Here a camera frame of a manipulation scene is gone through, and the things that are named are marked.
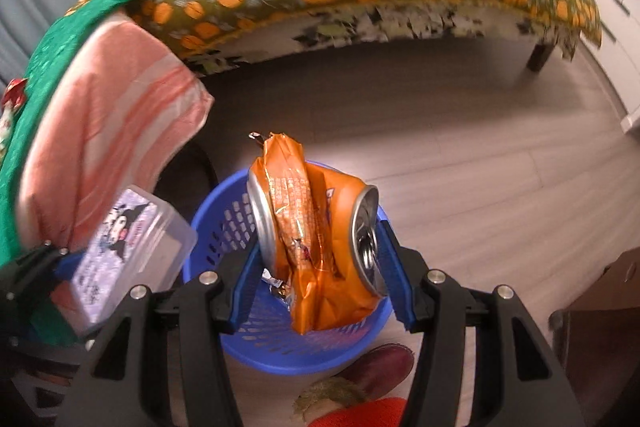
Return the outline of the clear plastic cartoon box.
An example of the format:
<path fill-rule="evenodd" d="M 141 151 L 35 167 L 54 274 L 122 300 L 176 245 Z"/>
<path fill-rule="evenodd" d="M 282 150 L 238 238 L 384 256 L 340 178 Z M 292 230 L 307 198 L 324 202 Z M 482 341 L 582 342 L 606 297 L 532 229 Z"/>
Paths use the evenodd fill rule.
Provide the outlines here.
<path fill-rule="evenodd" d="M 198 241 L 169 202 L 129 185 L 91 237 L 70 279 L 77 335 L 103 323 L 136 285 L 168 291 Z"/>

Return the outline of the crushed orange soda can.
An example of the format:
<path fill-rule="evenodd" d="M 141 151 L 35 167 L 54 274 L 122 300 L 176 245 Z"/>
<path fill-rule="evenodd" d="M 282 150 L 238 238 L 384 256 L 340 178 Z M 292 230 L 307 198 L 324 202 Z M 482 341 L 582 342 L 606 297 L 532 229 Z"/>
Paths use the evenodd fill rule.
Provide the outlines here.
<path fill-rule="evenodd" d="M 386 298 L 378 260 L 378 188 L 306 158 L 284 133 L 250 134 L 262 150 L 246 189 L 262 262 L 284 285 L 299 335 L 366 319 Z"/>

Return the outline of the blue plastic trash basket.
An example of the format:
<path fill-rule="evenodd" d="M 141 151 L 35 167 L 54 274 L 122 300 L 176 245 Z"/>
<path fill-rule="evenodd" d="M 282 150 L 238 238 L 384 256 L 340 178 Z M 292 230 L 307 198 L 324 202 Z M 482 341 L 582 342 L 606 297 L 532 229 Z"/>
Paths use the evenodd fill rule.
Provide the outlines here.
<path fill-rule="evenodd" d="M 254 232 L 247 177 L 246 169 L 228 176 L 196 210 L 191 228 L 198 233 L 198 243 L 183 263 L 183 282 L 218 269 L 224 255 L 243 247 Z M 291 329 L 288 310 L 262 282 L 247 320 L 234 334 L 223 335 L 221 343 L 228 355 L 258 371 L 286 376 L 320 373 L 357 358 L 382 332 L 392 311 L 385 298 L 356 324 L 302 336 Z"/>

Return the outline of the dark red shoe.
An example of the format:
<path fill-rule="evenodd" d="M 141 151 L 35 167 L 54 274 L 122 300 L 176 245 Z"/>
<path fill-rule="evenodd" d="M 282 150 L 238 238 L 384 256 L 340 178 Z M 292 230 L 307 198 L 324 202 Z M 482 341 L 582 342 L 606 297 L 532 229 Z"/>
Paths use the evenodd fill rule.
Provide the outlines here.
<path fill-rule="evenodd" d="M 383 398 L 411 373 L 414 353 L 400 343 L 385 343 L 361 355 L 338 376 L 350 381 L 370 400 Z"/>

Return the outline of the red fuzzy sleeve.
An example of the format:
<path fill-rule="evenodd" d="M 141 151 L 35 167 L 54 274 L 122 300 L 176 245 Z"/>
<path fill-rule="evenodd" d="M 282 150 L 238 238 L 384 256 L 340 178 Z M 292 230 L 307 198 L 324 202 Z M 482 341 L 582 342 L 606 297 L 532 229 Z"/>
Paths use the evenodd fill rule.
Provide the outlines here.
<path fill-rule="evenodd" d="M 313 419 L 311 427 L 398 427 L 407 401 L 401 398 L 383 398 L 342 407 Z"/>

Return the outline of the brown cardboard box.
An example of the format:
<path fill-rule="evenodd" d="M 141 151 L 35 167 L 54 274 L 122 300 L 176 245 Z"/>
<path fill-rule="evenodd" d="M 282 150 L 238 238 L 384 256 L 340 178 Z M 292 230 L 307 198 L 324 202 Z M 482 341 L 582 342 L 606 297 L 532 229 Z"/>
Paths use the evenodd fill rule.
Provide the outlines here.
<path fill-rule="evenodd" d="M 588 426 L 639 414 L 639 251 L 620 254 L 576 300 L 549 317 L 553 349 Z"/>

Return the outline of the pink striped cloth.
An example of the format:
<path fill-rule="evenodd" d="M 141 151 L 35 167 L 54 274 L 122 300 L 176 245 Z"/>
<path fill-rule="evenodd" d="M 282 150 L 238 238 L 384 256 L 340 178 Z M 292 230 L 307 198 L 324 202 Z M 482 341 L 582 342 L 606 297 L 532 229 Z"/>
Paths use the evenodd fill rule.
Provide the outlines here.
<path fill-rule="evenodd" d="M 85 247 L 129 185 L 152 192 L 214 103 L 160 40 L 122 12 L 100 23 L 44 113 L 14 204 L 18 243 Z"/>

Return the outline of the floral bed skirt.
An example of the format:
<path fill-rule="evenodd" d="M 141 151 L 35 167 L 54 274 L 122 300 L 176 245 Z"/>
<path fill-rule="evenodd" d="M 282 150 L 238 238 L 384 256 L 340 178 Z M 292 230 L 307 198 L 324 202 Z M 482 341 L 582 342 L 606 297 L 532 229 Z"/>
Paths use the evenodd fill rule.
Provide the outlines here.
<path fill-rule="evenodd" d="M 383 3 L 343 6 L 280 20 L 224 39 L 183 60 L 200 77 L 289 55 L 366 43 L 441 38 L 523 40 L 556 46 L 571 60 L 580 31 L 560 23 L 539 23 L 497 5 Z"/>

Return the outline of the green satin cloth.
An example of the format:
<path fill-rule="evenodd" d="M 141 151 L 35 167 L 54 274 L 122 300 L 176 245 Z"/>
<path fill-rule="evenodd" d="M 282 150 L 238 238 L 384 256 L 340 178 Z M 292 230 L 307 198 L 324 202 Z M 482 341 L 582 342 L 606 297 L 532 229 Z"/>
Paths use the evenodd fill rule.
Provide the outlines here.
<path fill-rule="evenodd" d="M 174 15 L 171 0 L 82 0 L 46 32 L 26 69 L 25 100 L 18 108 L 1 159 L 1 260 L 20 257 L 30 248 L 18 243 L 14 204 L 25 161 L 58 84 L 74 57 L 100 23 L 122 12 L 152 37 L 155 22 Z"/>

